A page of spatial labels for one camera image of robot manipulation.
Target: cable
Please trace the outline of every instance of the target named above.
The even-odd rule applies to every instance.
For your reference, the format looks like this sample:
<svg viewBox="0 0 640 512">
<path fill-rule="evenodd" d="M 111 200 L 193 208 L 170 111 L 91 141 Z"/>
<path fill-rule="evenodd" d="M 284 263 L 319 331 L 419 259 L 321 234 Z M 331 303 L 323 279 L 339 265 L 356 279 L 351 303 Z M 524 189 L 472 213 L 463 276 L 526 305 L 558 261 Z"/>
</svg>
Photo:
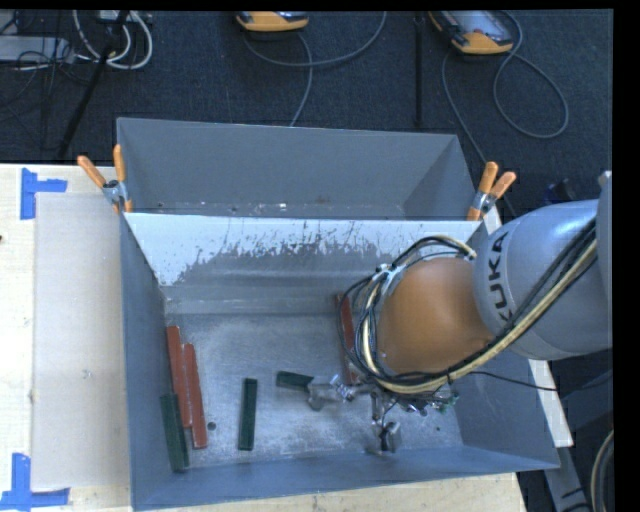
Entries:
<svg viewBox="0 0 640 512">
<path fill-rule="evenodd" d="M 301 34 L 298 34 L 298 38 L 302 42 L 302 44 L 304 46 L 304 49 L 307 52 L 307 55 L 309 57 L 309 62 L 312 62 L 313 58 L 311 57 L 311 50 L 309 49 L 309 45 L 304 40 L 304 38 L 302 37 Z M 296 122 L 298 121 L 298 118 L 300 117 L 300 114 L 302 113 L 302 109 L 304 108 L 305 104 L 307 103 L 307 98 L 309 97 L 309 93 L 311 92 L 311 83 L 312 82 L 313 82 L 313 66 L 309 67 L 309 77 L 307 78 L 307 88 L 304 91 L 304 95 L 302 96 L 302 101 L 300 102 L 300 106 L 298 107 L 298 110 L 296 111 L 295 115 L 293 116 L 293 120 L 291 121 L 289 126 L 294 126 L 296 124 Z"/>
<path fill-rule="evenodd" d="M 509 377 L 503 377 L 502 375 L 496 375 L 495 373 L 485 372 L 485 371 L 481 371 L 481 370 L 474 370 L 472 372 L 469 372 L 469 375 L 487 375 L 489 377 L 493 377 L 494 379 L 500 379 L 500 380 L 504 380 L 504 381 L 507 381 L 507 382 L 513 382 L 514 384 L 519 384 L 521 386 L 526 386 L 526 387 L 529 387 L 529 388 L 541 389 L 543 391 L 558 391 L 556 388 L 547 388 L 545 386 L 537 386 L 536 384 L 531 384 L 529 382 L 524 382 L 522 380 L 511 379 Z"/>
<path fill-rule="evenodd" d="M 508 56 L 506 57 L 506 59 L 504 59 L 504 61 L 500 64 L 500 66 L 498 67 L 498 70 L 496 71 L 494 79 L 493 79 L 493 101 L 494 101 L 494 103 L 496 105 L 496 108 L 498 109 L 498 112 L 500 113 L 500 115 L 505 119 L 505 121 L 507 121 L 507 123 L 509 123 L 509 125 L 511 125 L 516 131 L 522 133 L 523 135 L 526 135 L 526 136 L 532 137 L 532 138 L 536 138 L 536 139 L 551 139 L 551 138 L 557 137 L 557 136 L 559 136 L 561 133 L 563 133 L 565 131 L 565 129 L 567 128 L 567 126 L 569 124 L 569 106 L 567 104 L 567 101 L 565 100 L 564 95 L 562 94 L 562 92 L 560 91 L 558 86 L 553 82 L 553 80 L 551 80 L 551 78 L 546 73 L 544 73 L 539 67 L 537 67 L 535 64 L 533 64 L 528 59 L 526 59 L 526 58 L 524 58 L 524 57 L 522 57 L 522 56 L 517 54 L 517 51 L 520 48 L 520 45 L 522 44 L 522 40 L 523 40 L 522 28 L 521 28 L 520 24 L 518 23 L 518 21 L 508 11 L 501 11 L 501 12 L 505 16 L 507 16 L 511 20 L 511 22 L 515 25 L 515 27 L 517 29 L 517 32 L 518 32 L 518 35 L 517 35 L 517 42 L 516 42 L 515 46 L 508 53 Z M 462 129 L 464 130 L 465 134 L 467 135 L 467 138 L 471 142 L 471 145 L 473 146 L 473 148 L 475 149 L 476 153 L 480 157 L 480 160 L 482 162 L 486 162 L 487 160 L 486 160 L 482 150 L 480 149 L 480 147 L 478 146 L 475 138 L 471 134 L 471 131 L 467 127 L 467 124 L 462 119 L 462 116 L 460 115 L 460 112 L 458 111 L 458 108 L 456 107 L 455 102 L 453 101 L 453 98 L 451 97 L 451 93 L 449 91 L 449 86 L 447 85 L 446 66 L 447 66 L 447 61 L 449 60 L 449 57 L 451 56 L 452 53 L 453 53 L 453 50 L 450 49 L 449 52 L 445 55 L 445 57 L 444 57 L 444 59 L 442 61 L 441 77 L 442 77 L 442 85 L 443 85 L 443 88 L 444 88 L 444 92 L 445 92 L 445 95 L 447 96 L 447 100 L 449 101 L 449 105 L 451 106 L 451 109 L 453 110 L 453 113 L 455 114 L 456 118 L 458 119 L 458 122 L 460 123 L 460 126 L 462 127 Z M 562 126 L 558 130 L 556 130 L 555 132 L 550 133 L 550 134 L 538 134 L 538 133 L 533 133 L 531 131 L 525 130 L 524 128 L 518 126 L 513 120 L 511 120 L 511 118 L 509 118 L 509 116 L 507 116 L 507 114 L 505 113 L 504 109 L 502 108 L 502 105 L 500 104 L 500 101 L 498 100 L 498 92 L 497 92 L 498 91 L 498 80 L 500 78 L 500 75 L 504 71 L 506 65 L 514 57 L 520 59 L 522 62 L 524 62 L 525 64 L 530 66 L 534 71 L 536 71 L 538 74 L 540 74 L 542 76 L 542 78 L 545 79 L 551 85 L 553 90 L 559 96 L 560 101 L 562 102 L 562 105 L 563 105 L 564 120 L 563 120 Z M 513 205 L 511 204 L 511 202 L 509 201 L 509 198 L 505 195 L 505 196 L 503 196 L 502 199 L 505 202 L 505 204 L 507 205 L 507 207 L 509 208 L 509 210 L 511 212 L 511 215 L 514 218 L 517 217 L 516 211 L 515 211 Z"/>
<path fill-rule="evenodd" d="M 304 108 L 304 105 L 307 102 L 307 98 L 309 97 L 309 93 L 311 92 L 311 83 L 313 80 L 313 68 L 314 67 L 318 67 L 318 66 L 325 66 L 325 65 L 330 65 L 330 64 L 338 64 L 341 62 L 345 62 L 349 59 L 352 59 L 358 55 L 360 55 L 362 52 L 364 52 L 367 48 L 369 48 L 369 46 L 371 46 L 373 44 L 373 42 L 378 38 L 378 35 L 380 35 L 380 32 L 382 31 L 382 28 L 384 27 L 385 21 L 387 19 L 387 12 L 384 11 L 382 13 L 382 21 L 380 22 L 380 25 L 378 26 L 378 29 L 376 30 L 376 32 L 373 34 L 373 36 L 369 39 L 369 41 L 367 41 L 363 46 L 361 46 L 359 49 L 348 53 L 346 55 L 343 55 L 341 57 L 336 57 L 336 58 L 332 58 L 332 59 L 326 59 L 326 60 L 320 60 L 320 61 L 315 61 L 313 60 L 313 58 L 311 57 L 311 50 L 309 49 L 309 45 L 307 44 L 307 42 L 304 40 L 304 38 L 302 37 L 302 35 L 300 33 L 298 33 L 298 38 L 300 39 L 300 41 L 302 42 L 302 44 L 304 45 L 305 51 L 307 53 L 307 57 L 308 57 L 308 61 L 307 62 L 283 62 L 283 61 L 279 61 L 279 60 L 274 60 L 274 59 L 270 59 L 269 57 L 266 57 L 265 55 L 259 53 L 257 50 L 255 50 L 255 48 L 253 48 L 250 44 L 249 44 L 249 38 L 248 36 L 245 34 L 244 37 L 244 44 L 247 46 L 247 48 L 249 49 L 249 51 L 251 53 L 253 53 L 256 57 L 269 62 L 271 64 L 276 64 L 278 66 L 285 66 L 285 67 L 291 67 L 291 68 L 309 68 L 309 77 L 307 80 L 307 88 L 304 92 L 304 96 L 302 98 L 302 101 L 300 103 L 300 106 L 298 107 L 298 110 L 296 111 L 293 120 L 291 121 L 291 123 L 289 124 L 289 126 L 294 126 L 296 124 L 296 122 L 298 121 L 298 118 L 300 117 L 300 114 L 302 112 L 302 109 Z"/>
<path fill-rule="evenodd" d="M 363 46 L 361 46 L 357 50 L 355 50 L 355 51 L 353 51 L 351 53 L 348 53 L 346 55 L 342 55 L 341 57 L 335 57 L 335 58 L 326 59 L 326 60 L 319 60 L 319 61 L 315 61 L 315 62 L 314 61 L 310 61 L 310 62 L 283 62 L 283 61 L 279 61 L 279 60 L 273 60 L 273 59 L 270 59 L 269 57 L 266 57 L 266 56 L 262 55 L 261 53 L 258 53 L 249 44 L 247 36 L 245 36 L 245 38 L 244 38 L 244 43 L 247 46 L 247 48 L 249 48 L 249 51 L 251 51 L 251 53 L 253 53 L 256 57 L 259 57 L 262 60 L 265 60 L 267 62 L 270 62 L 271 64 L 277 64 L 278 66 L 286 66 L 286 67 L 293 67 L 293 68 L 327 66 L 327 65 L 330 65 L 330 64 L 338 64 L 338 63 L 341 63 L 341 62 L 345 62 L 345 61 L 347 61 L 349 59 L 357 57 L 362 52 L 364 52 L 378 38 L 378 36 L 380 35 L 380 32 L 382 31 L 382 28 L 384 27 L 384 24 L 385 24 L 386 20 L 387 20 L 387 11 L 383 11 L 382 20 L 380 21 L 380 25 L 378 26 L 377 30 L 375 31 L 373 36 L 371 36 L 371 39 L 369 39 L 369 41 L 367 41 Z"/>
<path fill-rule="evenodd" d="M 606 512 L 607 508 L 604 502 L 604 486 L 605 477 L 607 475 L 607 467 L 613 458 L 613 430 L 609 432 L 604 442 L 600 446 L 593 463 L 591 471 L 591 503 L 594 512 Z"/>
<path fill-rule="evenodd" d="M 73 9 L 71 13 L 72 13 L 74 25 L 76 27 L 76 30 L 78 31 L 78 35 L 80 36 L 82 43 L 84 44 L 85 48 L 89 51 L 89 53 L 93 56 L 93 58 L 91 58 L 91 57 L 87 57 L 86 55 L 78 55 L 78 58 L 84 59 L 84 60 L 90 60 L 92 62 L 98 62 L 100 60 L 100 53 L 95 50 L 95 48 L 91 45 L 91 43 L 85 36 L 82 30 L 82 27 L 80 26 L 80 19 L 78 18 L 77 9 Z M 122 52 L 120 52 L 118 55 L 115 55 L 107 59 L 107 65 L 114 69 L 120 69 L 120 70 L 140 69 L 147 65 L 147 63 L 151 60 L 151 56 L 153 55 L 153 37 L 151 36 L 151 31 L 149 30 L 149 27 L 144 22 L 144 20 L 140 17 L 137 11 L 131 11 L 129 13 L 129 16 L 131 16 L 131 18 L 142 28 L 144 32 L 145 39 L 147 41 L 147 53 L 145 54 L 144 58 L 137 63 L 120 64 L 118 62 L 122 60 L 129 53 L 129 50 L 131 49 L 131 46 L 132 46 L 131 34 L 129 33 L 129 29 L 126 26 L 123 26 L 122 29 L 127 39 L 125 49 Z"/>
<path fill-rule="evenodd" d="M 567 101 L 565 100 L 564 95 L 562 94 L 562 92 L 560 91 L 558 86 L 553 82 L 553 80 L 551 80 L 551 78 L 544 71 L 542 71 L 533 62 L 531 62 L 531 61 L 529 61 L 529 60 L 525 59 L 524 57 L 522 57 L 522 56 L 517 54 L 518 49 L 520 48 L 520 45 L 522 44 L 522 28 L 520 27 L 520 24 L 518 23 L 518 21 L 508 11 L 501 11 L 501 12 L 505 16 L 507 16 L 512 21 L 512 23 L 516 26 L 516 29 L 518 30 L 518 42 L 516 43 L 515 48 L 512 51 L 509 52 L 509 55 L 507 56 L 507 58 L 502 62 L 502 64 L 500 64 L 500 67 L 498 68 L 498 71 L 496 72 L 495 78 L 493 79 L 493 99 L 494 99 L 494 102 L 496 104 L 496 107 L 498 107 L 498 111 L 500 112 L 502 117 L 515 130 L 519 131 L 523 135 L 527 135 L 527 136 L 533 137 L 535 139 L 552 139 L 554 137 L 557 137 L 558 135 L 560 135 L 562 132 L 565 131 L 565 129 L 567 128 L 567 125 L 569 124 L 569 106 L 567 105 Z M 544 78 L 549 83 L 549 85 L 551 85 L 553 90 L 556 92 L 556 94 L 560 98 L 560 101 L 562 102 L 562 106 L 563 106 L 563 110 L 564 110 L 564 121 L 562 122 L 562 126 L 560 128 L 558 128 L 558 130 L 556 130 L 555 132 L 549 133 L 549 134 L 540 134 L 540 133 L 534 133 L 534 132 L 530 132 L 528 130 L 525 130 L 524 128 L 521 128 L 515 122 L 513 122 L 511 120 L 511 118 L 509 118 L 509 116 L 507 116 L 507 114 L 503 110 L 502 106 L 500 105 L 500 102 L 498 101 L 498 93 L 497 93 L 498 79 L 500 78 L 500 75 L 502 74 L 502 71 L 504 70 L 505 66 L 514 57 L 520 59 L 522 62 L 527 64 L 529 67 L 531 67 L 531 69 L 536 71 L 540 76 L 542 76 L 542 78 Z"/>
<path fill-rule="evenodd" d="M 2 25 L 2 27 L 0 27 L 0 35 L 4 34 L 4 31 L 7 30 L 11 25 L 15 25 L 15 24 L 16 24 L 16 11 L 14 9 L 11 19 L 7 21 L 4 25 Z"/>
<path fill-rule="evenodd" d="M 433 392 L 444 384 L 450 384 L 454 380 L 467 375 L 486 363 L 534 325 L 546 310 L 594 263 L 597 257 L 595 221 L 592 219 L 561 251 L 558 257 L 556 257 L 554 262 L 547 268 L 528 294 L 525 301 L 518 307 L 514 315 L 512 315 L 510 321 L 503 327 L 502 332 L 484 349 L 441 372 L 411 372 L 389 376 L 385 373 L 384 369 L 377 364 L 375 354 L 375 321 L 373 310 L 380 295 L 383 294 L 383 292 L 381 293 L 381 286 L 385 284 L 384 281 L 389 279 L 390 275 L 393 276 L 395 274 L 396 267 L 400 263 L 405 263 L 403 259 L 408 258 L 412 250 L 422 248 L 429 243 L 447 244 L 453 242 L 455 242 L 455 240 L 448 237 L 427 237 L 420 240 L 396 259 L 390 267 L 377 269 L 376 274 L 370 276 L 368 279 L 359 281 L 341 298 L 338 311 L 342 311 L 343 301 L 355 288 L 368 288 L 364 298 L 365 305 L 362 308 L 360 318 L 355 326 L 353 351 L 346 349 L 344 333 L 340 332 L 339 334 L 343 348 L 346 349 L 346 353 L 354 365 L 369 379 L 377 381 L 380 386 L 389 391 L 409 395 Z M 465 247 L 468 246 L 460 243 L 458 246 L 460 253 L 471 257 L 472 254 L 467 252 Z M 570 268 L 567 268 L 567 265 L 565 265 L 567 261 L 572 262 Z M 555 280 L 554 284 L 535 302 L 536 297 L 548 287 L 552 278 Z"/>
</svg>

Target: gray robot arm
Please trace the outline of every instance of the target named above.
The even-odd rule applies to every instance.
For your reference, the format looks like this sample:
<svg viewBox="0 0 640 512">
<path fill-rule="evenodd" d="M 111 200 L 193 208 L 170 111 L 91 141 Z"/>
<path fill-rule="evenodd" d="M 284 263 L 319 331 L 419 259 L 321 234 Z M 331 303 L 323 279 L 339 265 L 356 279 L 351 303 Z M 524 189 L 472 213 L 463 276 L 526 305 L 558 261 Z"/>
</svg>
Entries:
<svg viewBox="0 0 640 512">
<path fill-rule="evenodd" d="M 611 183 L 609 177 L 597 200 L 546 206 L 514 219 L 477 250 L 474 297 L 483 321 L 499 336 L 517 312 L 548 292 L 589 239 L 596 240 L 593 264 L 511 350 L 530 359 L 557 360 L 611 347 Z"/>
</svg>

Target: wooden table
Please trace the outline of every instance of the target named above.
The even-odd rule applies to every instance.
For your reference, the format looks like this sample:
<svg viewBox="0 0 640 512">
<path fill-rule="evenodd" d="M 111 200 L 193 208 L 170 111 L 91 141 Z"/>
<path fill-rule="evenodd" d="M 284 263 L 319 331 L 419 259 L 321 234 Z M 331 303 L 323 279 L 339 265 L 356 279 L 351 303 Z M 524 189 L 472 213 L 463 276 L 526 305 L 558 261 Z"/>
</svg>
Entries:
<svg viewBox="0 0 640 512">
<path fill-rule="evenodd" d="M 43 461 L 38 460 L 41 456 L 38 451 L 34 451 L 34 432 L 39 432 L 38 427 L 42 425 L 34 424 L 34 409 L 40 405 L 38 400 L 42 399 L 44 392 L 48 390 L 38 389 L 34 386 L 34 382 L 39 382 L 39 375 L 34 375 L 34 353 L 41 354 L 40 357 L 51 357 L 52 364 L 47 367 L 47 371 L 66 371 L 59 368 L 55 364 L 56 354 L 42 354 L 41 347 L 37 345 L 35 339 L 34 323 L 37 322 L 35 311 L 37 308 L 37 296 L 34 296 L 36 289 L 35 268 L 37 258 L 45 258 L 46 255 L 36 253 L 37 226 L 47 210 L 36 210 L 36 218 L 31 220 L 20 220 L 20 183 L 21 169 L 27 167 L 32 172 L 37 172 L 39 180 L 48 178 L 57 178 L 66 180 L 68 183 L 67 190 L 59 196 L 68 198 L 69 216 L 76 215 L 73 212 L 76 200 L 82 199 L 84 204 L 88 201 L 95 206 L 93 218 L 87 218 L 86 222 L 97 222 L 95 212 L 100 212 L 100 216 L 115 216 L 111 207 L 107 204 L 102 193 L 95 185 L 86 177 L 84 172 L 76 166 L 42 166 L 42 165 L 0 165 L 0 325 L 3 327 L 2 336 L 0 337 L 0 491 L 8 490 L 11 487 L 11 454 L 22 453 L 32 458 L 34 467 L 40 463 L 40 466 L 55 464 L 57 477 L 61 482 L 65 482 L 65 487 L 70 487 L 69 504 L 62 507 L 52 507 L 53 510 L 130 510 L 129 506 L 129 489 L 128 489 L 128 472 L 122 470 L 128 467 L 128 452 L 126 449 L 126 432 L 117 438 L 120 449 L 115 449 L 105 443 L 99 450 L 95 452 L 81 452 L 75 455 L 69 454 L 62 460 Z M 109 180 L 115 178 L 115 172 L 112 168 L 100 168 L 105 177 Z M 37 204 L 44 203 L 45 195 L 36 195 Z M 101 243 L 118 244 L 117 238 L 102 238 Z M 66 247 L 68 254 L 72 255 L 74 247 Z M 65 265 L 68 261 L 57 261 L 53 264 Z M 95 273 L 86 273 L 83 269 L 76 269 L 77 280 L 95 279 Z M 60 343 L 71 343 L 68 336 L 83 339 L 86 333 L 83 329 L 87 329 L 89 336 L 95 332 L 95 322 L 104 322 L 100 312 L 102 308 L 111 308 L 111 311 L 117 312 L 120 308 L 120 297 L 114 293 L 113 296 L 83 296 L 77 298 L 79 302 L 89 301 L 96 310 L 96 315 L 86 317 L 84 323 L 78 327 L 76 324 L 73 333 L 55 333 Z M 121 326 L 111 326 L 110 329 L 116 329 L 113 332 L 120 332 Z M 113 340 L 115 345 L 110 344 L 108 349 L 114 350 L 122 344 L 122 338 Z M 88 350 L 100 351 L 107 349 L 100 344 L 90 345 Z M 111 358 L 110 363 L 114 365 L 115 372 L 108 377 L 111 381 L 99 381 L 103 385 L 114 386 L 118 389 L 120 382 L 114 382 L 121 379 L 124 375 L 121 365 L 122 362 L 118 358 Z M 92 374 L 86 370 L 82 376 L 85 381 L 91 381 Z M 114 393 L 108 397 L 98 398 L 97 400 L 108 399 L 110 403 L 108 407 L 100 403 L 82 403 L 82 396 L 76 396 L 70 392 L 66 395 L 67 405 L 71 410 L 77 413 L 84 413 L 85 417 L 82 422 L 76 422 L 73 428 L 65 431 L 56 432 L 56 422 L 51 418 L 51 424 L 48 424 L 48 435 L 57 436 L 59 443 L 75 446 L 82 445 L 85 434 L 91 432 L 95 434 L 97 426 L 105 430 L 105 424 L 112 425 L 114 423 L 125 424 L 126 418 L 123 418 L 120 411 L 126 411 L 124 407 L 124 393 Z M 553 408 L 553 400 L 549 402 L 548 407 Z M 560 428 L 560 438 L 557 444 L 559 446 L 571 443 L 570 434 L 567 430 L 562 430 L 565 423 L 562 419 L 557 420 Z M 105 453 L 109 454 L 112 460 L 110 464 L 106 464 Z M 77 476 L 78 468 L 82 469 L 91 467 L 92 471 L 87 478 Z M 32 483 L 32 491 L 51 490 L 37 487 L 36 480 Z M 285 498 L 274 498 L 258 501 L 243 501 L 236 503 L 226 503 L 220 505 L 211 505 L 205 507 L 193 507 L 189 510 L 194 511 L 264 511 L 269 512 L 304 512 L 304 511 L 443 511 L 447 512 L 522 512 L 526 511 L 520 488 L 515 474 L 501 474 L 491 476 L 479 476 L 472 478 L 455 478 L 442 481 L 430 481 L 415 484 L 403 484 L 384 486 L 378 488 L 368 488 L 361 490 L 349 490 L 326 494 L 311 494 L 303 496 L 292 496 Z"/>
</svg>

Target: black cable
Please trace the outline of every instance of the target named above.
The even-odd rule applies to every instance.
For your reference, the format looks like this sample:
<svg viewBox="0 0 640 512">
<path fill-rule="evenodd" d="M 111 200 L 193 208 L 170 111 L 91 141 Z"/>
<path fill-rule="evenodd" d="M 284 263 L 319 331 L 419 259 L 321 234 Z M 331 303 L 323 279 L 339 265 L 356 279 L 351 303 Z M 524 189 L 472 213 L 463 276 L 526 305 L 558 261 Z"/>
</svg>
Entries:
<svg viewBox="0 0 640 512">
<path fill-rule="evenodd" d="M 11 19 L 7 21 L 4 25 L 2 25 L 2 27 L 0 28 L 0 35 L 4 34 L 4 31 L 7 30 L 11 25 L 15 25 L 15 24 L 16 24 L 16 11 L 14 9 L 13 16 L 11 16 Z"/>
<path fill-rule="evenodd" d="M 499 380 L 504 380 L 507 382 L 512 382 L 514 384 L 519 384 L 520 386 L 525 386 L 528 388 L 534 388 L 534 389 L 542 389 L 543 391 L 558 391 L 556 388 L 548 388 L 545 386 L 538 386 L 536 384 L 531 384 L 529 382 L 524 382 L 522 380 L 518 380 L 518 379 L 511 379 L 509 377 L 504 377 L 502 375 L 496 375 L 495 373 L 491 373 L 491 372 L 485 372 L 483 370 L 473 370 L 471 372 L 469 372 L 469 375 L 486 375 L 488 377 L 493 377 L 494 379 L 499 379 Z"/>
<path fill-rule="evenodd" d="M 41 130 L 40 130 L 40 151 L 44 151 L 46 148 L 46 140 L 47 140 L 47 135 L 49 133 L 49 118 L 51 116 L 51 108 L 52 108 L 52 91 L 53 91 L 53 83 L 56 77 L 56 62 L 58 60 L 58 46 L 60 44 L 60 22 L 61 22 L 61 18 L 62 18 L 62 11 L 58 10 L 58 16 L 56 17 L 56 29 L 55 29 L 55 39 L 54 39 L 54 45 L 53 45 L 53 53 L 49 59 L 49 62 L 52 62 L 53 64 L 50 66 L 50 73 L 49 73 L 49 88 L 48 91 L 46 93 L 46 98 L 43 98 L 41 100 L 41 114 L 40 114 L 40 118 L 41 118 Z M 44 47 L 44 36 L 42 37 L 42 45 Z M 45 79 L 43 81 L 43 86 L 46 84 L 46 80 L 47 80 L 47 74 L 45 74 Z"/>
<path fill-rule="evenodd" d="M 410 373 L 405 373 L 405 374 L 398 374 L 398 375 L 393 375 L 393 376 L 388 376 L 386 374 L 386 372 L 384 372 L 383 369 L 381 368 L 377 368 L 377 370 L 380 372 L 379 375 L 373 373 L 371 370 L 369 370 L 366 366 L 366 364 L 362 363 L 362 360 L 359 356 L 359 352 L 357 350 L 357 347 L 359 345 L 358 340 L 359 338 L 359 333 L 360 333 L 360 326 L 362 324 L 362 322 L 364 321 L 365 318 L 365 314 L 366 311 L 363 313 L 363 315 L 360 318 L 360 321 L 358 323 L 358 326 L 356 328 L 356 334 L 355 334 L 355 341 L 354 341 L 354 348 L 356 349 L 356 357 L 355 359 L 357 359 L 357 362 L 354 362 L 354 364 L 356 364 L 356 366 L 358 368 L 360 368 L 366 375 L 368 375 L 370 378 L 378 378 L 378 379 L 383 379 L 386 380 L 388 383 L 390 384 L 404 384 L 404 385 L 420 385 L 420 384 L 424 384 L 426 382 L 429 382 L 432 379 L 437 379 L 443 376 L 447 376 L 450 373 L 459 370 L 460 368 L 463 368 L 465 365 L 467 365 L 469 362 L 472 362 L 473 360 L 477 359 L 478 357 L 480 357 L 481 355 L 485 354 L 486 352 L 488 352 L 489 350 L 491 350 L 495 345 L 497 345 L 502 339 L 504 339 L 505 336 L 508 335 L 508 333 L 514 328 L 514 326 L 517 324 L 517 322 L 525 315 L 525 312 L 529 310 L 529 308 L 534 304 L 534 301 L 536 299 L 536 297 L 539 295 L 539 293 L 549 284 L 549 281 L 551 279 L 551 277 L 558 271 L 558 269 L 563 265 L 563 263 L 566 262 L 567 258 L 572 259 L 576 256 L 576 253 L 581 253 L 584 249 L 584 246 L 587 245 L 588 242 L 590 242 L 591 240 L 593 240 L 593 238 L 595 237 L 595 218 L 592 218 L 589 222 L 586 223 L 586 225 L 583 227 L 583 229 L 578 233 L 578 235 L 576 237 L 573 238 L 573 240 L 563 248 L 563 250 L 558 254 L 558 256 L 555 258 L 555 260 L 552 262 L 552 264 L 547 267 L 546 271 L 543 273 L 543 275 L 541 276 L 541 278 L 537 281 L 536 285 L 532 288 L 532 290 L 529 292 L 529 294 L 527 295 L 527 297 L 525 298 L 525 300 L 522 302 L 522 304 L 520 305 L 520 307 L 516 310 L 516 312 L 511 316 L 511 318 L 507 321 L 507 323 L 505 324 L 505 326 L 503 327 L 501 333 L 494 337 L 494 339 L 488 343 L 484 348 L 482 348 L 481 350 L 475 352 L 474 354 L 470 355 L 469 357 L 459 361 L 458 363 L 451 365 L 449 368 L 440 371 L 440 372 L 410 372 Z M 399 262 L 403 257 L 407 257 L 408 254 L 410 254 L 412 249 L 415 249 L 416 247 L 422 247 L 422 245 L 425 245 L 427 241 L 429 241 L 430 237 L 427 237 L 425 239 L 419 240 L 418 242 L 415 242 L 414 244 L 412 244 L 411 248 L 408 249 L 407 251 L 404 251 L 402 253 L 402 255 L 400 257 L 398 257 L 395 261 L 394 261 L 394 265 Z M 445 243 L 445 240 L 440 240 L 437 239 L 438 242 L 440 243 Z M 564 272 L 566 272 L 566 270 L 568 270 L 568 268 L 563 269 L 562 274 L 564 274 Z"/>
</svg>

